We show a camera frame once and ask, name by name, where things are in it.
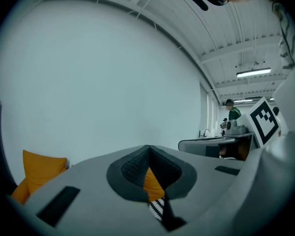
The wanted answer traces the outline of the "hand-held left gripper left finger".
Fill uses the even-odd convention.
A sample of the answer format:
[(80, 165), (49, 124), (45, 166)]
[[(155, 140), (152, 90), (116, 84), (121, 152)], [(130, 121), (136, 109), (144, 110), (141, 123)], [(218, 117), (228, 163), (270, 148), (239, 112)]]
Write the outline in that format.
[[(75, 164), (39, 188), (25, 205), (11, 196), (7, 199), (41, 236), (164, 236), (167, 231), (146, 203), (120, 197), (107, 182), (110, 164), (138, 149), (127, 148)], [(52, 227), (37, 215), (66, 186), (76, 187), (80, 192)]]

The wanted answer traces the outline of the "person's striped shirt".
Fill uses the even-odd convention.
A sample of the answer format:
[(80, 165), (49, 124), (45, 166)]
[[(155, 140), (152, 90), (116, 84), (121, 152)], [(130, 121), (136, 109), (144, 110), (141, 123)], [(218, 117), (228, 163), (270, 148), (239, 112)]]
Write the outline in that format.
[(278, 17), (280, 24), (281, 38), (279, 42), (279, 56), (281, 58), (283, 72), (287, 72), (295, 67), (295, 61), (292, 54), (295, 26), (283, 4), (274, 2), (272, 4), (272, 11)]

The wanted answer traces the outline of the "orange pillow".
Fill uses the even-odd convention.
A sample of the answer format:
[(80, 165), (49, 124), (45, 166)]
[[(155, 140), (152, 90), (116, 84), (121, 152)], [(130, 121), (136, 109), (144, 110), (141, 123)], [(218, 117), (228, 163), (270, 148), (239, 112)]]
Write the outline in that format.
[(23, 150), (23, 165), (29, 194), (66, 171), (67, 159), (48, 157)]
[(148, 168), (145, 176), (144, 191), (148, 194), (149, 202), (153, 202), (165, 197), (165, 191), (159, 184), (151, 168)]

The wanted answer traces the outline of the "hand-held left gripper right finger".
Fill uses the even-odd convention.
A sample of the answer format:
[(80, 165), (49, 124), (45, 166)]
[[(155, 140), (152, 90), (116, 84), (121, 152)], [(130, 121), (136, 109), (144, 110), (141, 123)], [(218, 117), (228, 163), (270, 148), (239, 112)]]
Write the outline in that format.
[(165, 190), (162, 224), (150, 236), (218, 236), (229, 219), (218, 209), (244, 162), (150, 146), (149, 164)]

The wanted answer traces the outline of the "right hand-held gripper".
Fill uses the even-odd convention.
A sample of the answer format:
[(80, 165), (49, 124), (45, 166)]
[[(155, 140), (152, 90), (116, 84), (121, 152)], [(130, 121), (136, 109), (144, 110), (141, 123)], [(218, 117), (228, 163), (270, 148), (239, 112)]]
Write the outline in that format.
[[(280, 123), (265, 97), (247, 110), (236, 122), (238, 126), (245, 126), (248, 132), (253, 132), (256, 148), (264, 148), (273, 142), (281, 130)], [(198, 156), (219, 158), (220, 147), (235, 142), (237, 138), (231, 137), (182, 140), (178, 143), (178, 150)]]

